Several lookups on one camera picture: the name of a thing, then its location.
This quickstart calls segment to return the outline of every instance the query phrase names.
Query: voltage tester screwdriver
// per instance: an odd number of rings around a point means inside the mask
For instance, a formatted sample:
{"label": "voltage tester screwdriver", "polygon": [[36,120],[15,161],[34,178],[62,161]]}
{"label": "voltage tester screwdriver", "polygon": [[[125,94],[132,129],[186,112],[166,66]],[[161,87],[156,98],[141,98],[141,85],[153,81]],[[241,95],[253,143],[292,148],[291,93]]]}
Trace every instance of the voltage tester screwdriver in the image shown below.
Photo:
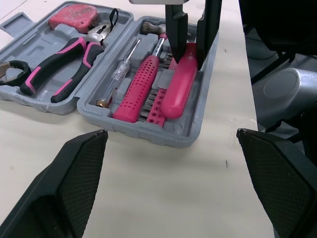
{"label": "voltage tester screwdriver", "polygon": [[114,98],[118,87],[122,83],[124,77],[130,70],[130,58],[139,45],[141,39],[137,41],[133,49],[131,50],[130,54],[127,56],[127,58],[123,61],[121,61],[117,67],[117,69],[113,72],[110,79],[107,82],[107,85],[105,86],[106,92],[104,95],[96,101],[96,106],[101,108],[108,108],[112,99]]}

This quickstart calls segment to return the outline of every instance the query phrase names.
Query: tool compartment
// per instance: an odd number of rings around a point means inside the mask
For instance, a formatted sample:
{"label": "tool compartment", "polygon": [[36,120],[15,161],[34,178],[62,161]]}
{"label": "tool compartment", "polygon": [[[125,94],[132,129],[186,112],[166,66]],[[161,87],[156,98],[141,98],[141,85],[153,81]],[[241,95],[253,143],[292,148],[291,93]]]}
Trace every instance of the tool compartment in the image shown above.
{"label": "tool compartment", "polygon": [[[69,39],[83,36],[76,29],[66,25],[59,25],[54,31],[51,31],[47,25],[48,19],[55,12],[74,3],[77,2],[64,3],[25,33],[18,36],[7,47],[2,49],[0,62],[13,59],[23,60],[28,62],[33,70],[42,60],[60,50]],[[106,20],[112,9],[103,6],[96,7],[101,19],[100,22]],[[135,123],[125,122],[112,118],[112,115],[123,101],[139,66],[151,55],[159,38],[156,34],[143,34],[141,31],[142,24],[145,21],[149,21],[154,25],[164,23],[164,19],[151,16],[142,17],[137,21],[132,21],[132,19],[132,14],[122,10],[119,12],[117,25],[104,40],[104,44],[106,44],[105,52],[97,57],[94,66],[66,100],[53,104],[50,102],[50,97],[76,72],[81,58],[69,63],[57,72],[35,96],[25,96],[19,91],[18,87],[5,85],[0,86],[0,99],[12,100],[19,104],[32,106],[39,111],[60,115],[72,111],[77,103],[78,111],[88,122],[107,130],[123,132],[129,136],[143,138],[160,145],[178,148],[190,146],[200,133],[218,37],[216,37],[202,69],[196,74],[183,115],[180,118],[166,119],[163,127],[155,123],[146,122],[146,119],[143,119],[140,115]],[[52,38],[54,39],[53,44],[47,42],[49,41],[48,37],[51,37],[51,40]],[[188,42],[193,42],[195,37],[196,26],[190,24],[188,26]],[[141,41],[130,59],[130,70],[118,87],[109,108],[97,107],[96,101],[105,92],[107,80],[140,38]],[[159,56],[160,67],[151,87],[153,92],[157,93],[160,88],[167,89],[173,77],[173,70],[167,69],[168,66],[162,67],[169,53],[170,46],[168,40],[166,40]]]}
{"label": "tool compartment", "polygon": [[[65,2],[39,22],[30,26],[28,30],[16,37],[9,45],[1,50],[0,62],[6,62],[10,60],[21,60],[28,62],[29,67],[34,68],[47,57],[58,52],[65,44],[74,37],[85,37],[85,34],[80,34],[78,31],[64,24],[58,25],[54,30],[51,30],[48,26],[48,20],[59,12],[62,8],[75,4],[78,2],[69,1]],[[105,6],[95,5],[98,12],[99,22],[109,22],[109,15],[112,8]],[[2,29],[12,34],[11,29],[14,26],[19,26],[17,19],[21,18],[21,14],[14,16],[8,21],[2,24]],[[26,96],[19,90],[19,87],[10,87],[7,85],[0,86],[0,99],[11,100],[16,103],[27,105],[36,108],[39,111],[51,112],[59,115],[63,115],[71,112],[75,109],[78,100],[78,93],[80,88],[86,83],[89,78],[89,74],[92,71],[98,71],[100,63],[107,60],[109,51],[113,49],[113,45],[116,43],[117,38],[124,32],[125,28],[129,25],[133,15],[126,11],[120,11],[117,24],[113,28],[113,31],[103,41],[104,52],[97,56],[96,61],[92,69],[82,79],[80,84],[75,88],[71,95],[64,101],[59,103],[51,103],[51,96],[65,83],[67,82],[79,68],[82,57],[73,60],[68,63],[61,70],[58,70],[47,82],[37,91],[34,96]],[[18,71],[8,72],[8,74],[18,74]]]}

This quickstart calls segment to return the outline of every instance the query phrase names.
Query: white table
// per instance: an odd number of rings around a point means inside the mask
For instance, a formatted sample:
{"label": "white table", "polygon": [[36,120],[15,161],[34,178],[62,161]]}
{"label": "white table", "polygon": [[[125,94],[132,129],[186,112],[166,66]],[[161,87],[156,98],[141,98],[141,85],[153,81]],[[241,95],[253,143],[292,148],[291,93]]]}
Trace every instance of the white table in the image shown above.
{"label": "white table", "polygon": [[[0,18],[12,12],[0,23],[20,11],[36,22],[63,0],[26,0],[19,6],[22,2],[2,3]],[[164,17],[164,6],[132,5],[128,0],[89,2],[130,11],[135,19],[149,14]],[[203,8],[203,0],[184,5],[193,23]],[[223,0],[219,32],[198,140],[180,150],[110,132],[84,237],[273,237],[235,137],[239,127],[256,128],[238,0]],[[0,31],[0,48],[11,40]],[[58,116],[4,101],[0,101],[0,118],[1,223],[66,141],[99,127],[85,122],[76,110]]]}

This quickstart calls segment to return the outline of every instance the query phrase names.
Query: pliers handle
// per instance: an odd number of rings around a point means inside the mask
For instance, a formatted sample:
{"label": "pliers handle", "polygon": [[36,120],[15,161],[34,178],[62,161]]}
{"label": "pliers handle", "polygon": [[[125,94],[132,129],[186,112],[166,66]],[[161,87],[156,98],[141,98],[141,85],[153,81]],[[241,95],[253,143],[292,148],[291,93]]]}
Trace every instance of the pliers handle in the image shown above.
{"label": "pliers handle", "polygon": [[60,51],[42,61],[33,70],[27,80],[20,86],[20,91],[28,96],[34,95],[57,70],[85,53],[82,64],[75,75],[51,98],[53,103],[60,102],[69,96],[81,79],[90,70],[97,55],[103,51],[103,48],[98,43],[92,42],[86,45],[86,41],[83,37],[72,38]]}

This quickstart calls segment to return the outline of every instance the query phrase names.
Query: pink handle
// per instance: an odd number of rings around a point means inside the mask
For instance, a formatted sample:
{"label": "pink handle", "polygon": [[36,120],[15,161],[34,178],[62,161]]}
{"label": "pink handle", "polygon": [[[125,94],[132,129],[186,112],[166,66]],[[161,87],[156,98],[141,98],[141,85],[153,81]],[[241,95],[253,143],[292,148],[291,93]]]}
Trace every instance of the pink handle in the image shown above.
{"label": "pink handle", "polygon": [[149,56],[139,67],[113,118],[135,123],[159,68],[159,59]]}
{"label": "pink handle", "polygon": [[196,73],[196,43],[187,43],[162,102],[161,112],[166,118],[182,116]]}

